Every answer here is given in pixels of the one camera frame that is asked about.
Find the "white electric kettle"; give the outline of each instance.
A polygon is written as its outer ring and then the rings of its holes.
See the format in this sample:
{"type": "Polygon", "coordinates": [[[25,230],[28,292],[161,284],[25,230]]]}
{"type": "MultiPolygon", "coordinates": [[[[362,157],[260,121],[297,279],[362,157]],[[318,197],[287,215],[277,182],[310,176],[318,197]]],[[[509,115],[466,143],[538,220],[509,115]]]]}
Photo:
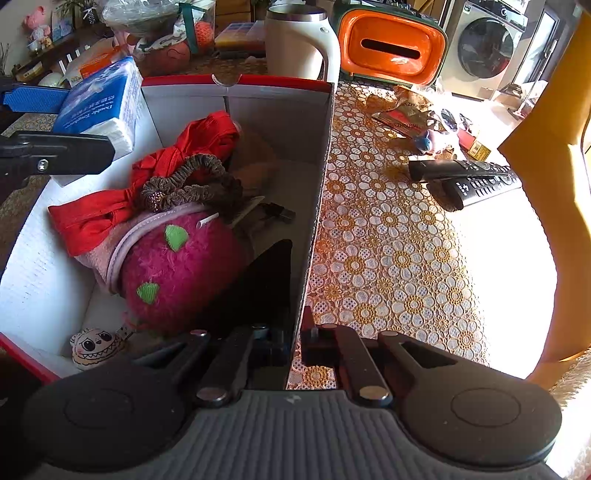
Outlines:
{"type": "Polygon", "coordinates": [[[304,4],[273,5],[265,19],[269,75],[316,80],[324,60],[324,80],[336,84],[339,39],[326,10],[304,4]]]}

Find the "orange ball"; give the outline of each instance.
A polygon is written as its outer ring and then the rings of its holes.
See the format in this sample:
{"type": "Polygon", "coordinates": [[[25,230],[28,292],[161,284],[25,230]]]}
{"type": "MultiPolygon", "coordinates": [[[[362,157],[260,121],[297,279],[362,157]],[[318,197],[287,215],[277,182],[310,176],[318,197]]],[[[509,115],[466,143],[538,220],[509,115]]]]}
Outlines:
{"type": "Polygon", "coordinates": [[[213,47],[213,28],[209,23],[197,22],[195,24],[195,37],[199,49],[213,47]]]}
{"type": "Polygon", "coordinates": [[[142,67],[147,72],[144,73],[142,68],[140,70],[145,76],[170,75],[186,68],[190,61],[189,46],[182,41],[176,45],[149,52],[142,62],[142,67]]]}

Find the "tissue pack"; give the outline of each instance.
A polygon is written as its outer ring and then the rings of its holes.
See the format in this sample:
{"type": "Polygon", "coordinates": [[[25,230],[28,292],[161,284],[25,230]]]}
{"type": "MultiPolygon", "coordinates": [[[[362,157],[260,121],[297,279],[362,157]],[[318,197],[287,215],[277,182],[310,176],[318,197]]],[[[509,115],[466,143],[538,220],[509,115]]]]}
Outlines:
{"type": "Polygon", "coordinates": [[[96,72],[70,91],[53,131],[105,135],[115,149],[114,160],[127,155],[134,149],[141,83],[132,57],[96,72]]]}

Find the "red and white box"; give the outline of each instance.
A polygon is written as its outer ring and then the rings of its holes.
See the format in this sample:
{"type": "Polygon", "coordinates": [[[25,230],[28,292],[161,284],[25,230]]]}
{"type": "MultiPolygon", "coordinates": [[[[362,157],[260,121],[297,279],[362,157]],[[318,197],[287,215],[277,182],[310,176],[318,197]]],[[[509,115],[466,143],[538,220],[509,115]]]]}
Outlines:
{"type": "Polygon", "coordinates": [[[125,300],[101,291],[92,271],[66,253],[47,207],[92,192],[128,185],[131,165],[171,145],[185,126],[212,112],[227,111],[272,146],[280,168],[266,202],[296,212],[258,236],[255,253],[290,238],[294,324],[304,305],[310,258],[330,144],[333,91],[330,83],[243,75],[232,86],[208,75],[144,80],[135,148],[100,175],[51,179],[29,214],[0,282],[0,346],[44,382],[78,373],[71,335],[82,328],[115,331],[123,323],[125,300]]]}

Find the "remote control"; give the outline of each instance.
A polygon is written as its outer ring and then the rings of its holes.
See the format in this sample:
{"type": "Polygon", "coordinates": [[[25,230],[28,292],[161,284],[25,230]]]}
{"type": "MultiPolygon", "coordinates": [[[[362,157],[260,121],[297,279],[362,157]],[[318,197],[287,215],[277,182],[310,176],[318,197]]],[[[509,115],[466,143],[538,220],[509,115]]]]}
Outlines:
{"type": "Polygon", "coordinates": [[[503,165],[476,160],[414,160],[408,162],[408,171],[412,181],[507,175],[503,165]]]}
{"type": "Polygon", "coordinates": [[[443,180],[441,186],[452,205],[458,210],[462,210],[473,203],[521,187],[521,180],[515,172],[510,167],[502,168],[505,169],[504,175],[448,179],[443,180]]]}

